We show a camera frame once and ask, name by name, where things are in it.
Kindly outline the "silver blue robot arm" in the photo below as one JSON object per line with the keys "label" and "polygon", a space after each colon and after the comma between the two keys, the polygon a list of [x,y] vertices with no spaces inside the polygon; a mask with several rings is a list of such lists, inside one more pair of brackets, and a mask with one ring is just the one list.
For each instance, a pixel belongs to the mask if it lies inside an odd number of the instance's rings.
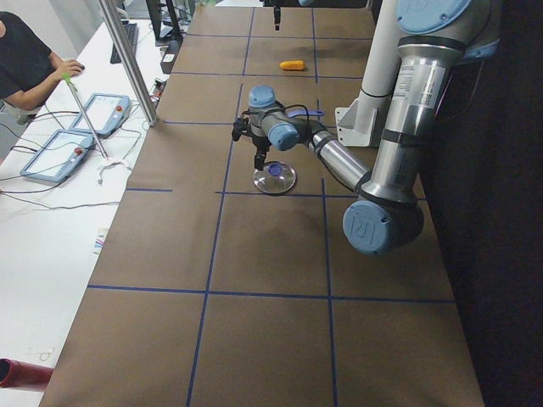
{"label": "silver blue robot arm", "polygon": [[264,1],[266,7],[272,7],[273,9],[273,18],[274,18],[274,28],[276,31],[280,30],[281,17],[282,17],[282,8],[284,7],[307,7],[313,4],[313,0],[270,0]]}
{"label": "silver blue robot arm", "polygon": [[499,1],[385,1],[358,97],[335,113],[335,134],[308,114],[291,117],[268,86],[249,93],[232,138],[249,137],[255,168],[270,148],[307,146],[359,198],[344,234],[363,254],[406,245],[423,229],[413,192],[451,69],[489,58],[499,44]]}

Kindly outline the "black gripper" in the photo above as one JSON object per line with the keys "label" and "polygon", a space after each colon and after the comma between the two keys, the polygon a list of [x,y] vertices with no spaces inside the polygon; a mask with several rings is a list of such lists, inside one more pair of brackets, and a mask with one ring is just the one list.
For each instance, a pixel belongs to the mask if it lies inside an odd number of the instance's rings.
{"label": "black gripper", "polygon": [[271,143],[267,137],[254,137],[253,144],[256,148],[254,166],[256,170],[264,170],[265,156],[270,151]]}
{"label": "black gripper", "polygon": [[274,17],[274,29],[275,31],[280,30],[280,10],[282,7],[281,0],[271,0],[271,6],[274,8],[273,17]]}

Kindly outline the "person's hand on mouse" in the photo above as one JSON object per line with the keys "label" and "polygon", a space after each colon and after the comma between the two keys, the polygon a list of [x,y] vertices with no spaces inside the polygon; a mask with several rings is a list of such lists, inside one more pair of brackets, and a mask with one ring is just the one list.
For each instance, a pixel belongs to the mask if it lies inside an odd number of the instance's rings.
{"label": "person's hand on mouse", "polygon": [[60,74],[60,78],[64,79],[65,77],[74,77],[81,75],[84,70],[85,66],[75,59],[69,59],[63,61],[60,66],[57,68],[58,73]]}

